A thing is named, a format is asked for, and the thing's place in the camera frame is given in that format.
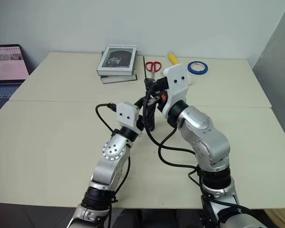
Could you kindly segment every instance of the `scissors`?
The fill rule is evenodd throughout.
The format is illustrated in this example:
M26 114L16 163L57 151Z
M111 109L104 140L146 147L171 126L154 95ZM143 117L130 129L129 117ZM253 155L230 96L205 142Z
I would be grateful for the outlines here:
M146 62L144 66L147 69L147 71L151 72L151 78L154 79L155 73L161 69L162 64L158 61L154 61L154 62Z

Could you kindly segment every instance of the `gray wall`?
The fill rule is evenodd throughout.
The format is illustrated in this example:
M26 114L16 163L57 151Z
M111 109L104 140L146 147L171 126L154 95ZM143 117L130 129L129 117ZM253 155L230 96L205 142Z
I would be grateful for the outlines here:
M253 71L285 131L285 14Z

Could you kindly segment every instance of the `stack of books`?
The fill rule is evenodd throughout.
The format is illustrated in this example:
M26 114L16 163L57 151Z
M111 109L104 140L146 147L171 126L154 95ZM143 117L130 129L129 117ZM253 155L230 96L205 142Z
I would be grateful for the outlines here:
M135 81L136 45L107 45L97 67L103 84Z

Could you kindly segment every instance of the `black cable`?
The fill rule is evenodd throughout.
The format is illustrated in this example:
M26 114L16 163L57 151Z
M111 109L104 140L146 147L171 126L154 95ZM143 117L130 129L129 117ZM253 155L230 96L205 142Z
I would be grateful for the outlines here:
M142 59L143 59L143 70L144 70L144 78L145 79L147 79L147 75L146 75L146 63L145 63L145 61L144 61L144 56L142 57Z
M139 109L142 108L144 97L140 98L138 101L134 103Z
M123 178L123 181L120 183L120 185L118 186L118 188L116 189L115 191L115 195L117 194L117 192L119 191L119 189L122 187L122 185L124 184L125 182L125 179L127 179L127 176L129 174L129 171L130 171L130 166L131 166L131 159L130 157L128 158L128 169L127 169L127 172L125 173L125 176Z
M162 145L163 145L172 135L174 135L174 133L176 132L176 130L177 130L177 127L175 127L175 128L173 129L173 131L172 131L170 134L168 134L168 135L166 136L166 138L164 138L164 139L162 140L162 142L160 143L160 145L158 146L158 156L159 156L160 160L161 160L163 163L165 163L165 164L167 164L167 165L169 165L169 166L196 169L196 167L193 166L193 165L174 164L174 163L171 163L171 162L168 162L168 161L164 160L164 158L162 157L162 152L161 152L161 150L162 150Z
M146 98L145 98L145 101L144 101L144 104L143 104L143 109L142 109L142 121L144 122L144 124L147 125L147 121L146 121L146 112L147 112L147 105L148 105L148 101L150 99L150 96L151 96L151 93L153 92L153 89L150 88L147 95L146 95ZM144 126L146 132L147 132L147 135L149 136L149 138L151 139L151 141L157 145L157 146L160 146L160 143L157 142L153 136L151 135L149 129L148 129L148 126ZM192 150L188 150L188 149L183 149L183 148L177 148L177 147L169 147L169 146L164 146L162 145L161 146L162 148L166 149L166 150L173 150L173 151L184 151L184 152L189 152L189 153L192 153L192 154L195 154L194 151Z
M111 219L112 219L112 204L109 206L108 228L111 227Z
M190 178L190 180L192 180L194 183L196 183L199 186L200 184L191 177L191 175L194 174L195 172L196 172L196 169L188 173L188 177Z
M109 104L99 104L99 105L97 105L97 106L95 107L95 112L96 112L98 118L106 125L106 127L107 127L111 132L113 132L113 129L104 121L104 119L100 116L99 111L98 111L98 108L99 108L99 107L103 107L103 106L106 106L106 107L107 107L108 105L109 105Z
M241 209L241 210L247 212L248 214L252 214L252 211L249 208L246 208L244 206L241 206L241 205L238 205L238 204L233 204L233 203L226 203L226 202L218 201L216 199L213 199L213 198L209 197L209 195L204 191L202 184L203 184L203 181L202 181L202 177L200 175L199 176L199 188L200 188L200 191L203 194L203 196L205 198L207 198L209 201L211 201L213 203L220 204L220 205L228 206L228 207L238 208L238 209Z

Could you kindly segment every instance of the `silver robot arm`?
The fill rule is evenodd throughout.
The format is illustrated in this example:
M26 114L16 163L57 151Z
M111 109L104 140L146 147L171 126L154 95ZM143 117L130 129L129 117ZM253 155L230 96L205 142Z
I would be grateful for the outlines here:
M171 126L177 125L182 137L195 151L207 226L265 228L246 211L235 207L239 201L230 175L230 144L225 135L213 126L209 116L185 103L188 90L185 66L178 64L166 68L163 75L169 89L166 90L168 99L162 114Z
M84 199L78 204L67 228L101 228L116 200L117 189L130 148L142 128L137 127L139 108L128 102L116 105L121 129L102 147L101 158L94 168Z

